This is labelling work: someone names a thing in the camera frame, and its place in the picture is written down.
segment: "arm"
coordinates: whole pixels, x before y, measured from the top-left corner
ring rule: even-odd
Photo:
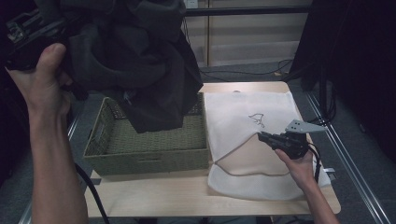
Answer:
[[[27,104],[34,165],[33,223],[88,223],[87,205],[80,188],[66,133],[70,108],[55,77],[65,47],[44,49],[36,69],[8,71]]]
[[[312,152],[308,151],[303,158],[294,161],[280,149],[276,150],[276,155],[286,163],[297,186],[303,191],[315,223],[339,223],[314,179]]]

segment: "hand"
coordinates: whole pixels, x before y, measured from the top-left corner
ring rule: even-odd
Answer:
[[[315,183],[312,165],[313,154],[311,151],[307,151],[302,158],[297,160],[291,160],[281,149],[276,149],[275,153],[283,162],[286,163],[286,166],[290,170],[291,177],[293,177],[300,189],[304,190],[307,185],[312,184],[313,182]]]
[[[43,50],[34,70],[7,70],[23,95],[29,116],[52,118],[67,114],[70,101],[60,86],[71,78],[58,69],[65,51],[64,45],[53,44]]]

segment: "white fabric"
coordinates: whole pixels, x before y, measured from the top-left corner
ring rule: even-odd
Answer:
[[[289,200],[301,196],[303,193],[285,172],[286,166],[275,152],[265,143],[257,143],[257,133],[283,133],[293,119],[300,119],[291,93],[222,92],[205,93],[204,97],[208,141],[214,161],[208,177],[209,187],[231,197],[250,200]],[[234,153],[241,155],[239,162],[235,162]],[[258,153],[273,155],[263,156],[261,165],[257,165]],[[319,185],[329,184],[329,177],[321,171]]]

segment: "person's left hand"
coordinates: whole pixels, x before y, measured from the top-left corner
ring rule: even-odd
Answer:
[[[60,86],[71,78],[58,69],[65,52],[64,45],[53,44],[43,50],[34,70],[7,70],[23,95],[29,116],[52,118],[67,114],[70,101]]]

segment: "forearm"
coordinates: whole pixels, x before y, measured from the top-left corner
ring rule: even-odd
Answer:
[[[302,190],[306,200],[308,201],[309,210],[314,217],[315,223],[339,223],[314,179],[309,183],[306,183],[302,187]]]
[[[33,222],[88,223],[65,116],[31,113],[30,135],[34,159]]]

